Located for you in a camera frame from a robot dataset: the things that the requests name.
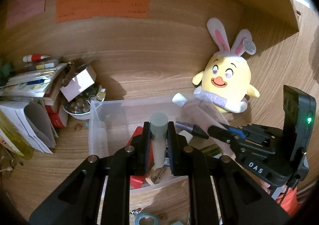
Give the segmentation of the dark green glass bottle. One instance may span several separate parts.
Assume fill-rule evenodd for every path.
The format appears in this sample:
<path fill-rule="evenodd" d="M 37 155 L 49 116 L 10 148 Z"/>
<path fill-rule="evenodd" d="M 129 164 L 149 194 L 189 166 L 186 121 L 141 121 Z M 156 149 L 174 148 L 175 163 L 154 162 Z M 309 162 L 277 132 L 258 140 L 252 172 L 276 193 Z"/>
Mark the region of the dark green glass bottle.
<path fill-rule="evenodd" d="M 211 144 L 210 146 L 201 149 L 201 152 L 207 157 L 214 157 L 219 159 L 222 156 L 222 150 L 217 144 Z"/>

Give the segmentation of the purple black pen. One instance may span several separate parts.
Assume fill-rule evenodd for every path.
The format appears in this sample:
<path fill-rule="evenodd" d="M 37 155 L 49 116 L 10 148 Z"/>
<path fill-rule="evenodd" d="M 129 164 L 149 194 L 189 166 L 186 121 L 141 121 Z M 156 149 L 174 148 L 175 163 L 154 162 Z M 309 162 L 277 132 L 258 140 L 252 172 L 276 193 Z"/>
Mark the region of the purple black pen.
<path fill-rule="evenodd" d="M 188 122 L 176 121 L 175 127 L 181 131 L 186 131 L 193 136 L 206 139 L 206 140 L 209 139 L 209 135 L 204 130 L 202 130 L 202 128 L 200 128 L 200 126 L 198 125 L 191 124 Z"/>

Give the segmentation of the pale green tube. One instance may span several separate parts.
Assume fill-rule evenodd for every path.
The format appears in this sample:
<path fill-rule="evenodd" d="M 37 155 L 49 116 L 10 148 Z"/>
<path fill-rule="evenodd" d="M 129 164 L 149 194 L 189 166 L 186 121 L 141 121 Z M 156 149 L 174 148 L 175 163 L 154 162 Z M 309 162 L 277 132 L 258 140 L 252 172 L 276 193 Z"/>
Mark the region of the pale green tube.
<path fill-rule="evenodd" d="M 154 113 L 150 117 L 151 143 L 155 168 L 164 166 L 168 117 L 164 113 Z"/>

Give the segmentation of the clear plastic storage bin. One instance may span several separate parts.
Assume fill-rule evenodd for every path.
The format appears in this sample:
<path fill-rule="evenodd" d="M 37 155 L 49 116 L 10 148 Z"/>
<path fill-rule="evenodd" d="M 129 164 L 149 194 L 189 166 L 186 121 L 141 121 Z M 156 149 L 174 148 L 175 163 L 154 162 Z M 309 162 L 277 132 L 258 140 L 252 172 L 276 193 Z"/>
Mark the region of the clear plastic storage bin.
<path fill-rule="evenodd" d="M 172 102 L 171 96 L 155 98 L 124 99 L 117 101 L 95 101 L 91 106 L 89 120 L 89 153 L 100 158 L 113 155 L 123 148 L 130 140 L 137 126 L 143 127 L 153 113 L 164 113 L 169 121 L 189 122 L 192 118 L 181 107 Z M 202 102 L 200 108 L 219 122 L 229 125 L 222 113 L 207 102 Z M 156 185 L 146 181 L 138 189 L 130 187 L 132 194 L 165 187 L 185 180 L 186 176 L 173 176 L 167 167 L 163 178 Z"/>

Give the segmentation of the yellow chick plush toy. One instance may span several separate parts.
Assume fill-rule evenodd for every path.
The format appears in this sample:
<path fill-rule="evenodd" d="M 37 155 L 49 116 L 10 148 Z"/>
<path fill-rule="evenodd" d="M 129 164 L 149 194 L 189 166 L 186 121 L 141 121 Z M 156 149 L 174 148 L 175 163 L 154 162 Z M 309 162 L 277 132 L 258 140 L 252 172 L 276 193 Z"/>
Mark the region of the yellow chick plush toy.
<path fill-rule="evenodd" d="M 192 78 L 194 96 L 214 104 L 221 112 L 242 113 L 248 108 L 245 96 L 258 98 L 259 91 L 250 84 L 251 71 L 242 54 L 253 55 L 256 45 L 249 30 L 238 33 L 229 46 L 225 28 L 217 18 L 207 21 L 207 29 L 219 51 L 214 53 L 206 68 Z"/>

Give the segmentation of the teal tape roll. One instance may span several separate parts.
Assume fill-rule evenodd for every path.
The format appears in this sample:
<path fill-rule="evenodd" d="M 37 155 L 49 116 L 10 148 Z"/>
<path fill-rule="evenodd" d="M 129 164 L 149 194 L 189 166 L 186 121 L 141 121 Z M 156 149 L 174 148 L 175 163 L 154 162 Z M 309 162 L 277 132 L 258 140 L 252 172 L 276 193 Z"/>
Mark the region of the teal tape roll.
<path fill-rule="evenodd" d="M 140 213 L 135 217 L 134 225 L 149 224 L 149 225 L 159 225 L 160 220 L 157 216 L 151 213 Z"/>

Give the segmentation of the white bowl of stones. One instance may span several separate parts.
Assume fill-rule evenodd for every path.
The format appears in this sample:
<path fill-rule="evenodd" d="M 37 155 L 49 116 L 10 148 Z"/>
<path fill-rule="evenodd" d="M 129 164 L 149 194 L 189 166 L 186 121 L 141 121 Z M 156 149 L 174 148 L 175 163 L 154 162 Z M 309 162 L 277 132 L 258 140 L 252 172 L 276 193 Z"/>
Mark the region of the white bowl of stones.
<path fill-rule="evenodd" d="M 63 102 L 62 107 L 66 113 L 77 120 L 89 120 L 91 103 L 104 101 L 106 89 L 101 85 L 91 85 L 77 95 L 70 102 Z"/>

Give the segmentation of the small white cardboard box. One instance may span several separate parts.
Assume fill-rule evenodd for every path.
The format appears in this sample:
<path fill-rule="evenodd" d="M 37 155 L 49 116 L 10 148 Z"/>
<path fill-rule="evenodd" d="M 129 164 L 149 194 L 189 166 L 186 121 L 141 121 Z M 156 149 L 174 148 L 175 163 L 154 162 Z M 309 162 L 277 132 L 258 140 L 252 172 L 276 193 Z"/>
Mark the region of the small white cardboard box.
<path fill-rule="evenodd" d="M 80 73 L 76 74 L 66 87 L 62 86 L 60 91 L 64 95 L 65 99 L 70 102 L 81 92 L 93 85 L 95 83 L 96 76 L 97 74 L 94 69 L 89 65 Z"/>

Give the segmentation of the red book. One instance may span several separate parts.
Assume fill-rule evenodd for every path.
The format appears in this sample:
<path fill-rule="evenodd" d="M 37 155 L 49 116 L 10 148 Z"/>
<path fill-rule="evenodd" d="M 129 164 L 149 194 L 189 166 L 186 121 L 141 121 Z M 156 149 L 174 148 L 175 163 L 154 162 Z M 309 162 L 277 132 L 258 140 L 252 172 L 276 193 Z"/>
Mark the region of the red book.
<path fill-rule="evenodd" d="M 45 105 L 45 109 L 49 115 L 52 125 L 55 128 L 66 128 L 68 122 L 68 113 L 64 111 L 63 106 L 59 104 L 56 109 L 52 106 Z"/>

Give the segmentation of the yellow-green spray bottle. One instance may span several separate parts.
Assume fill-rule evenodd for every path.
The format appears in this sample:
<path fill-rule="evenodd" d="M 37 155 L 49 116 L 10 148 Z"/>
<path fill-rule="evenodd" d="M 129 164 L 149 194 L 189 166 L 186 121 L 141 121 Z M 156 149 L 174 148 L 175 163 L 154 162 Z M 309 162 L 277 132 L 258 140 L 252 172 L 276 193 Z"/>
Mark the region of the yellow-green spray bottle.
<path fill-rule="evenodd" d="M 1 112 L 1 145 L 25 160 L 33 157 L 34 149 L 3 112 Z"/>

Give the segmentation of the red white marker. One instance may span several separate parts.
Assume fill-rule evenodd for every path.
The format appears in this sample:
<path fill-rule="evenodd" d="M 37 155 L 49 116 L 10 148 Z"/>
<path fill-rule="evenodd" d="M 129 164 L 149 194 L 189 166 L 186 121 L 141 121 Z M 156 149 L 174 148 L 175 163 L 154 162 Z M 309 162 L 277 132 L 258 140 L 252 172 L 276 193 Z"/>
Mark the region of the red white marker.
<path fill-rule="evenodd" d="M 29 54 L 29 55 L 23 57 L 23 62 L 24 63 L 32 63 L 32 62 L 41 61 L 41 60 L 44 60 L 47 58 L 50 58 L 50 56 L 42 55 L 42 54 Z"/>

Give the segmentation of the orange sticky note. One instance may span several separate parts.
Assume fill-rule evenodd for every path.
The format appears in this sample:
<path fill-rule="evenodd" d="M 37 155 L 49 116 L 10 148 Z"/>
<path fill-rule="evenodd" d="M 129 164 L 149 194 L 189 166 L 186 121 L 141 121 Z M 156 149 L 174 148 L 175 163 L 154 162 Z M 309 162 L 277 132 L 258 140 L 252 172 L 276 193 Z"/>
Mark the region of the orange sticky note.
<path fill-rule="evenodd" d="M 146 19 L 150 0 L 56 0 L 55 22 L 92 17 L 127 17 Z"/>

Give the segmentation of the pink sticky note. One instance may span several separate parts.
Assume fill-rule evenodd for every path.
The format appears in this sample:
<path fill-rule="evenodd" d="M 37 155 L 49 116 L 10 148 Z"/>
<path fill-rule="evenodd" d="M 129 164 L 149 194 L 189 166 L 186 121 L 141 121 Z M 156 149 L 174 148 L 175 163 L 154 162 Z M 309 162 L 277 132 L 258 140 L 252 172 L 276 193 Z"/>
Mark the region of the pink sticky note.
<path fill-rule="evenodd" d="M 45 11 L 45 0 L 8 0 L 5 28 L 11 28 Z"/>

